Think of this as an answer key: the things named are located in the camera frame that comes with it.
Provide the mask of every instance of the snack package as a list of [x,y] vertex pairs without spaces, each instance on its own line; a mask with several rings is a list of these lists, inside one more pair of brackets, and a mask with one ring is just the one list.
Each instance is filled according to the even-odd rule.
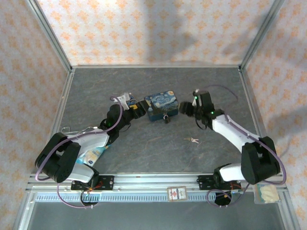
[[255,184],[253,191],[255,204],[276,203],[280,200],[276,186],[272,184]]
[[109,148],[109,145],[88,150],[78,157],[76,163],[87,164],[92,167],[107,148]]

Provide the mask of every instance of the glass panel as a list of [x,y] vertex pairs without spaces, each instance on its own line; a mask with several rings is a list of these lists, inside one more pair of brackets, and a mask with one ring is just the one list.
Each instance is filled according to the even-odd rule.
[[206,202],[103,203],[91,210],[36,202],[30,230],[44,229],[285,229],[277,204],[255,205],[247,193],[237,205]]

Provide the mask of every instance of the keys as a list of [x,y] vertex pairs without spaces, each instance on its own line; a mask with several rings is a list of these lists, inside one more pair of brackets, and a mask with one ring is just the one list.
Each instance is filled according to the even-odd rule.
[[194,139],[194,138],[184,138],[184,140],[189,140],[189,141],[192,141],[192,142],[195,142],[197,144],[199,144],[198,140],[199,139]]

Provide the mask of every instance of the aluminum frame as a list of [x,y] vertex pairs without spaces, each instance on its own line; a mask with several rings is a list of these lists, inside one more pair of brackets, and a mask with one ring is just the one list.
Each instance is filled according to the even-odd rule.
[[104,69],[104,68],[238,68],[239,65],[80,65],[72,69]]
[[252,41],[247,53],[245,54],[242,63],[241,63],[241,69],[245,69],[253,57],[254,53],[256,52],[258,46],[260,45],[261,41],[263,40],[264,36],[266,35],[270,25],[274,21],[279,9],[281,8],[282,4],[284,3],[284,0],[275,0],[269,10],[268,15],[264,19],[264,22],[262,23],[258,33],[256,34],[254,40]]
[[36,17],[55,53],[58,55],[63,67],[67,72],[69,72],[71,70],[71,63],[69,62],[39,3],[37,0],[26,0],[26,2]]
[[[118,173],[113,174],[114,188],[112,191],[92,192],[99,202],[167,202],[165,196],[167,188],[185,186],[189,202],[204,202],[206,190],[199,190],[196,182],[198,175],[212,175],[212,173]],[[281,175],[270,178],[271,181],[280,181]],[[33,208],[36,202],[59,202],[56,198],[57,184],[50,180],[37,182],[35,174],[30,176],[26,187],[27,195],[19,211],[19,221],[15,223],[14,229],[25,230],[31,219]],[[80,192],[71,191],[71,181],[64,181],[59,187],[63,198],[70,202],[78,202]],[[283,219],[285,229],[299,229],[298,221],[292,206],[289,202],[290,196],[286,185],[277,186],[281,198],[279,210]],[[253,192],[252,186],[247,192]]]
[[[66,101],[68,98],[68,94],[70,91],[74,71],[77,68],[238,68],[239,74],[243,84],[243,88],[248,100],[248,105],[252,114],[253,122],[256,128],[256,132],[258,135],[263,136],[265,131],[261,128],[261,124],[259,124],[257,113],[255,112],[255,107],[250,98],[249,88],[247,86],[246,80],[248,78],[247,72],[245,70],[247,64],[250,59],[256,52],[259,44],[261,43],[263,37],[268,31],[271,23],[273,22],[275,16],[277,15],[279,9],[281,8],[284,0],[275,0],[271,9],[264,20],[260,30],[255,36],[251,46],[249,47],[243,61],[240,65],[208,65],[208,66],[194,66],[194,65],[186,65],[186,66],[134,66],[134,65],[116,65],[116,66],[71,66],[63,48],[61,47],[59,41],[57,40],[50,24],[48,23],[46,16],[44,15],[42,9],[36,0],[26,0],[29,4],[31,10],[39,21],[39,24],[43,31],[45,32],[48,40],[50,41],[52,47],[56,51],[58,57],[61,60],[64,68],[67,70],[68,75],[65,81],[65,85],[63,87],[61,100],[58,105],[57,116],[54,120],[54,125],[49,136],[52,136],[54,133],[58,132],[60,123],[62,120],[62,116],[64,113]],[[161,192],[166,193],[167,187],[172,186],[186,186],[188,194],[199,194],[199,186],[196,183],[196,179],[198,175],[204,175],[203,173],[120,173],[115,175],[115,184],[114,189],[112,191],[113,194],[159,194]],[[34,174],[30,176],[30,180],[26,187],[26,195],[23,198],[20,210],[17,214],[17,219],[13,229],[27,229],[29,224],[32,211],[37,202],[37,194],[39,193],[55,193],[56,183],[53,181],[44,181],[37,182],[34,179]],[[282,175],[277,175],[275,177],[270,178],[272,181],[281,181]],[[290,195],[286,188],[286,185],[281,185],[277,187],[279,196],[281,198],[281,202],[279,203],[279,210],[282,215],[283,223],[286,229],[300,229],[298,225],[298,220],[295,215],[295,211],[293,205],[291,203]],[[70,191],[70,182],[65,181],[60,186],[60,192],[66,194],[72,194],[75,192]],[[252,192],[252,188],[249,187],[247,192]]]

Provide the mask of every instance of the patterned wallpaper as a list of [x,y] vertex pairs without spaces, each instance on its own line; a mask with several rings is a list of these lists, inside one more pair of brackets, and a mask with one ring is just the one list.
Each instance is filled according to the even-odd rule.
[[38,0],[72,65],[237,65],[273,0]]
[[0,228],[10,230],[67,73],[26,1],[5,1],[0,15]]
[[307,2],[286,0],[247,71],[267,133],[287,170],[287,185],[307,229]]

